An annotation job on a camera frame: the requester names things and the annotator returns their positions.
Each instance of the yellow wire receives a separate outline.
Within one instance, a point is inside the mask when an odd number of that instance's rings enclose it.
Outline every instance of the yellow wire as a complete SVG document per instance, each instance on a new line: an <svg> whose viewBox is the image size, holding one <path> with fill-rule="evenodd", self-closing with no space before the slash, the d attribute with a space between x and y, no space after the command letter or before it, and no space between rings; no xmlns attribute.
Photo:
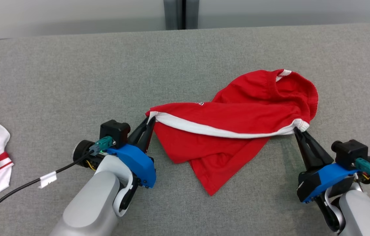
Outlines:
<svg viewBox="0 0 370 236"><path fill-rule="evenodd" d="M90 162L88 160L86 160L86 163L89 165L89 167L92 169L92 170L95 170L95 168L90 164Z"/></svg>

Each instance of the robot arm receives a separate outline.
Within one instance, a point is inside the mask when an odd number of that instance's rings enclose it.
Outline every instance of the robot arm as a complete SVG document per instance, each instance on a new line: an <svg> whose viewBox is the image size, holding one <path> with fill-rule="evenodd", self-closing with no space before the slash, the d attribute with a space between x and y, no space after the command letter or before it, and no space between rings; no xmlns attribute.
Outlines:
<svg viewBox="0 0 370 236"><path fill-rule="evenodd" d="M101 125L100 138L112 137L113 146L79 163L96 172L69 203L50 236L111 235L137 187L153 188L155 184L154 160L146 155L154 124L154 119L146 118L128 139L130 126L127 123L112 120ZM93 145L88 140L80 142L73 160Z"/></svg>
<svg viewBox="0 0 370 236"><path fill-rule="evenodd" d="M361 184L370 184L368 147L356 140L336 141L333 163L308 132L295 128L294 134L306 166L299 174L300 201L315 202L328 227L338 235L370 236L370 198L361 188Z"/></svg>

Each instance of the gray table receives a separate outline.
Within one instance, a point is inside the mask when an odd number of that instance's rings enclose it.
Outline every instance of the gray table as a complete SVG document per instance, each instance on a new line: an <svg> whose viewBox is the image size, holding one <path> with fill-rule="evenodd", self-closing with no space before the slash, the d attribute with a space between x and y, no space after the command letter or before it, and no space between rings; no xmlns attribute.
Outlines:
<svg viewBox="0 0 370 236"><path fill-rule="evenodd" d="M76 144L95 140L107 120L136 127L152 106L208 101L241 74L280 68L316 85L309 132L327 151L357 139L370 154L370 24L1 40L0 124L11 133L15 166L0 197L69 163ZM333 235L317 206L296 196L304 165L293 136L271 139L213 197L156 136L149 155L155 188L137 190L116 235ZM0 205L0 235L47 235L92 175L76 166L44 189L13 195Z"/></svg>

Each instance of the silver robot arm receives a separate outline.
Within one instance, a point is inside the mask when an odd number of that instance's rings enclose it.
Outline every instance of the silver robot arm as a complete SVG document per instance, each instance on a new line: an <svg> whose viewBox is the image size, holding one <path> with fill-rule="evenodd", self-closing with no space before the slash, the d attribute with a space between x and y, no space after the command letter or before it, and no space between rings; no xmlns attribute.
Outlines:
<svg viewBox="0 0 370 236"><path fill-rule="evenodd" d="M120 181L125 188L120 189ZM50 236L110 236L126 210L120 202L131 189L130 169L113 155L106 155L95 175L64 210Z"/></svg>
<svg viewBox="0 0 370 236"><path fill-rule="evenodd" d="M370 236L370 198L367 193L361 188L346 192L339 199L339 208L345 221L340 236Z"/></svg>

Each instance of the black cable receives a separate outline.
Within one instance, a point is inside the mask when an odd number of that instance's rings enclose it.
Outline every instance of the black cable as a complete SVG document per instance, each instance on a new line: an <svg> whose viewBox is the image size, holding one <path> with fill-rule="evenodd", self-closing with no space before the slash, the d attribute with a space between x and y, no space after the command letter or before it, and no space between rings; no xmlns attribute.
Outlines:
<svg viewBox="0 0 370 236"><path fill-rule="evenodd" d="M94 152L94 151L89 151L88 153L86 153L85 155L83 155L82 157L80 157L79 159L77 159L76 161L74 161L74 162L72 162L72 163L70 163L70 164L66 165L65 167L63 167L63 168L61 168L61 169L56 170L56 171L55 171L55 173L60 173L60 172L62 172L62 171L64 171L64 170L67 170L68 168L70 168L70 167L74 166L75 164L77 164L77 163L81 162L82 160L85 160L85 159L86 159L87 157L89 157L89 155L91 155L93 152ZM8 194L4 195L4 196L0 199L0 203L1 203L2 201L4 201L6 198L8 198L8 197L12 196L14 193L18 192L19 190L22 190L22 189L24 189L24 188L26 188L26 187L28 187L28 186L31 186L32 184L38 183L39 181L41 181L41 179L40 179L40 178L34 179L33 181L31 181L31 182L29 182L29 183L26 183L26 184L24 184L24 185L22 185L22 186L20 186L20 187L18 187L18 188L16 188L16 189L14 189L14 190L10 191Z"/></svg>

